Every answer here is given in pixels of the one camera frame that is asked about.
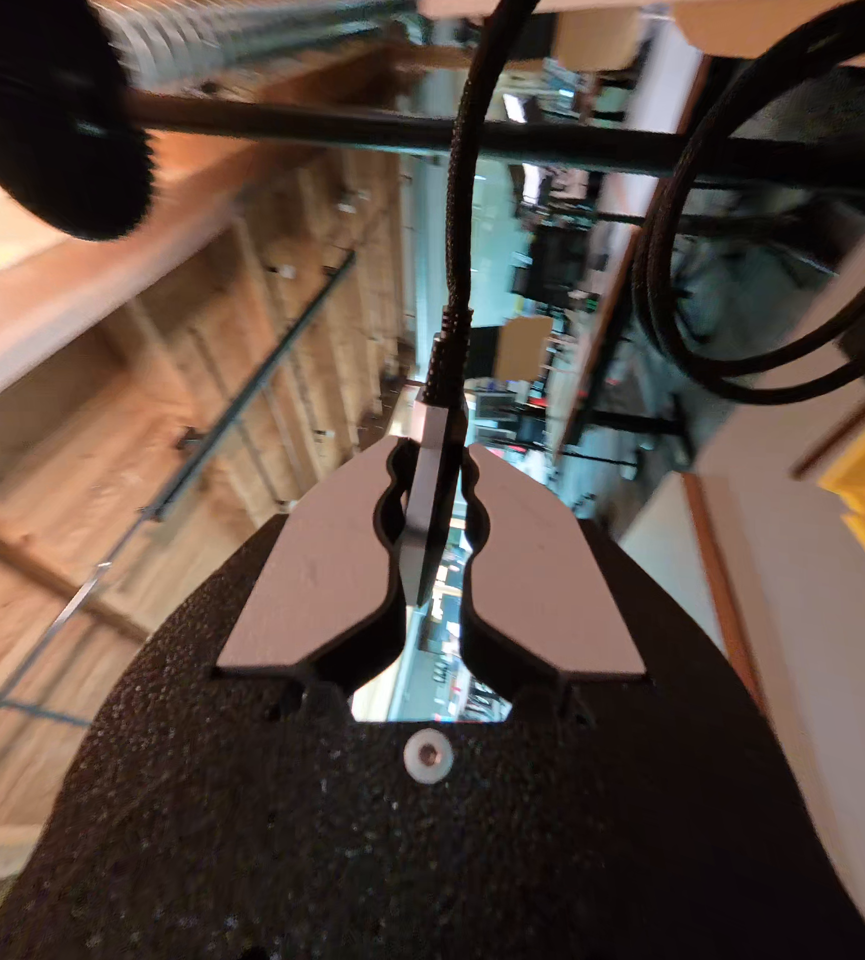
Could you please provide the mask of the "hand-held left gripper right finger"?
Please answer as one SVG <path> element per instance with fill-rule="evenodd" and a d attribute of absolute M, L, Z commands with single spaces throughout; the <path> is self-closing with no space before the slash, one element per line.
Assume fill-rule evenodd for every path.
<path fill-rule="evenodd" d="M 508 702 L 523 691 L 640 680 L 646 665 L 580 522 L 557 496 L 482 444 L 466 448 L 472 549 L 461 657 Z"/>

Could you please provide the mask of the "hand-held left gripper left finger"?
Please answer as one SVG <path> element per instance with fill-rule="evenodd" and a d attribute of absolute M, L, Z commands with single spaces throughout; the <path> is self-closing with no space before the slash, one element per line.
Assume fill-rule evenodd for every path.
<path fill-rule="evenodd" d="M 403 652 L 399 569 L 410 442 L 386 436 L 306 494 L 282 530 L 215 662 L 217 673 L 346 697 Z"/>

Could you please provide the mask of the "white desk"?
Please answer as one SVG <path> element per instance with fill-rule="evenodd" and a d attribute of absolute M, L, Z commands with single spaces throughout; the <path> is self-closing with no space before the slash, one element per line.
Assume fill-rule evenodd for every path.
<path fill-rule="evenodd" d="M 865 916 L 865 551 L 801 462 L 865 402 L 740 406 L 704 444 L 703 495 L 762 700 L 830 858 Z"/>

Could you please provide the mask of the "brown cardboard panel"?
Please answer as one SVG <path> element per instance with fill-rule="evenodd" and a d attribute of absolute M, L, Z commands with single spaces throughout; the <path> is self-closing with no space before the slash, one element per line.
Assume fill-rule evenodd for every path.
<path fill-rule="evenodd" d="M 539 377 L 554 330 L 554 318 L 519 315 L 499 330 L 493 378 L 534 381 Z"/>

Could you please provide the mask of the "black metal bar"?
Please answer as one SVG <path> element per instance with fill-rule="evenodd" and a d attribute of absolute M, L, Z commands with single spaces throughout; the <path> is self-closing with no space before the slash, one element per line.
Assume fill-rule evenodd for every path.
<path fill-rule="evenodd" d="M 449 153 L 454 122 L 382 110 L 327 110 L 278 103 L 185 98 L 128 89 L 127 111 L 141 127 L 190 135 L 305 143 L 415 156 Z M 670 177 L 687 145 L 682 135 L 628 128 L 487 121 L 487 159 Z M 697 185 L 774 185 L 865 195 L 865 150 L 825 143 L 728 138 L 700 162 Z"/>

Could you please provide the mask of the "silver ventilation duct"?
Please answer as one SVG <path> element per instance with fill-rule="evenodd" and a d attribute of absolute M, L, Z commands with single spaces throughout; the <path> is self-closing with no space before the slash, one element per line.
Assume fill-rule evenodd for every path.
<path fill-rule="evenodd" d="M 136 90 L 179 90 L 392 25 L 423 38 L 413 1 L 91 2 Z"/>

